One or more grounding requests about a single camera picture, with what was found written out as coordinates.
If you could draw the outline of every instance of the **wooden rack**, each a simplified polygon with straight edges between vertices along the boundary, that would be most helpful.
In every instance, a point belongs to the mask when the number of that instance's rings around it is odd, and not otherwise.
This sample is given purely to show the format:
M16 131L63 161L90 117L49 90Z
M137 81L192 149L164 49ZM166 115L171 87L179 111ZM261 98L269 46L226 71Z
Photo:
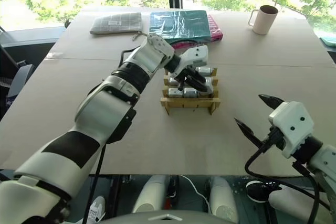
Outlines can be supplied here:
M167 114L169 114L170 108L208 108L210 115L212 115L216 108L219 107L221 100L218 97L218 78L216 77L217 68L214 68L212 72L212 85L214 86L214 93L211 95L205 95L198 98L169 98L168 89L177 88L176 86L169 85L168 72L165 71L163 76L164 86L162 89L163 97L161 98L161 105L165 107Z

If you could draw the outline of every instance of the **floor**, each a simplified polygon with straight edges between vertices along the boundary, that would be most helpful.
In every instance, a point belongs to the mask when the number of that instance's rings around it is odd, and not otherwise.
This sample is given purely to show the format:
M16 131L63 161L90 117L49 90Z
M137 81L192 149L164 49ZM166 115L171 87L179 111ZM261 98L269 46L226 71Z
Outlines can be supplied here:
M2 171L8 177L11 177L13 171L4 170ZM123 183L120 189L119 203L117 216L129 214L132 211L133 205L142 189L144 184L147 182L150 176L148 175L135 175L132 176L132 180L128 183ZM204 185L208 176L188 176L194 183L197 190L204 194ZM245 185L251 180L248 176L223 176L232 187L234 197L236 200L240 224L275 224L275 223L292 223L292 224L302 224L303 222L289 216L283 212L275 211L276 221L270 221L265 215L264 204L257 204L252 202L246 195ZM309 187L309 182L304 178L288 179L292 183L298 184L300 186ZM71 215L68 219L70 222L76 222L82 218L84 213L85 205L89 195L89 190L92 184L93 178L89 177L83 187L81 188L78 196L71 201ZM94 197L99 195L103 196L105 199L109 196L109 189L112 180L110 178L99 178ZM180 210L193 210L193 211L204 211L203 200L197 195L190 185L190 183L180 177L179 185L179 197L176 205L176 209Z

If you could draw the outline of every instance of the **white mug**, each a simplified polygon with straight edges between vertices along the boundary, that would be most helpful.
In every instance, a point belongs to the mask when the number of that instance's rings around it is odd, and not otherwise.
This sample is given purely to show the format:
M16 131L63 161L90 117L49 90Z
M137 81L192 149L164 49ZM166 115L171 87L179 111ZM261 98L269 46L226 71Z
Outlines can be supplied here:
M250 21L251 21L254 11L257 11L258 14L257 14L256 21L254 22L254 24L251 24ZM269 29L271 28L278 12L279 12L278 9L276 9L274 6L263 5L260 7L259 10L255 9L251 12L251 16L250 16L250 19L248 20L248 24L250 26L253 26L253 31L256 34L265 35L268 33Z

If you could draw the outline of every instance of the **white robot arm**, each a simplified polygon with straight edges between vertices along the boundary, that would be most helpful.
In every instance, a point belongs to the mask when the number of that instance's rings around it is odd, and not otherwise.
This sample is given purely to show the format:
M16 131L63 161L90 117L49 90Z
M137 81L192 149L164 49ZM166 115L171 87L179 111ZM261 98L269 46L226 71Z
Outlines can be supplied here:
M119 141L132 123L134 105L159 68L176 80L206 91L195 67L207 64L207 46L181 56L157 35L143 44L81 103L75 125L39 149L0 184L0 224L61 223L106 144Z
M330 202L330 214L336 221L336 148L323 145L312 136L313 120L305 106L300 102L285 102L268 95L259 97L274 111L268 120L272 127L264 141L258 140L252 130L240 120L236 122L244 135L258 148L267 151L276 145L285 158L294 157L293 167L299 171L306 165L308 171L325 190Z

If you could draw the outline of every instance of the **teal object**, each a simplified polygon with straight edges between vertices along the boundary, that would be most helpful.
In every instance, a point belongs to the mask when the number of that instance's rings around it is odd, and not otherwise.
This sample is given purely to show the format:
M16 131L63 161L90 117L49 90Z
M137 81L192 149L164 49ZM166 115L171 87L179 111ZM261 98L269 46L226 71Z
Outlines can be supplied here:
M336 37L321 37L323 43L329 47L336 47Z
M160 35L168 43L182 39L211 41L208 17L204 10L151 13L149 33Z

